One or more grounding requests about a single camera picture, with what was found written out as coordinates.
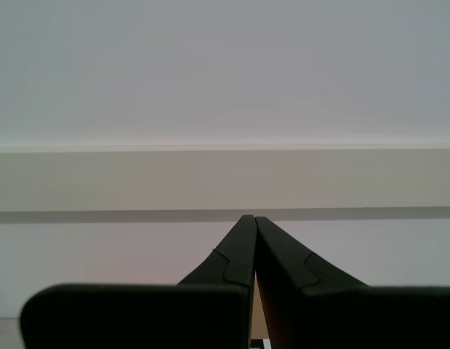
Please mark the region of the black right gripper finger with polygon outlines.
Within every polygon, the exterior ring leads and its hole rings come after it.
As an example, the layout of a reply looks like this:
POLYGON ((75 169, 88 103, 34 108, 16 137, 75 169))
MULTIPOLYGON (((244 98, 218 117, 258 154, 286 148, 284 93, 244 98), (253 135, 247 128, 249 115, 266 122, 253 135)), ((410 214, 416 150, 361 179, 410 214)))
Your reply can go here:
POLYGON ((256 217, 272 348, 450 348, 450 287, 369 286, 256 217))
POLYGON ((20 314, 26 348, 248 348, 257 224, 241 217, 175 285, 60 284, 20 314))

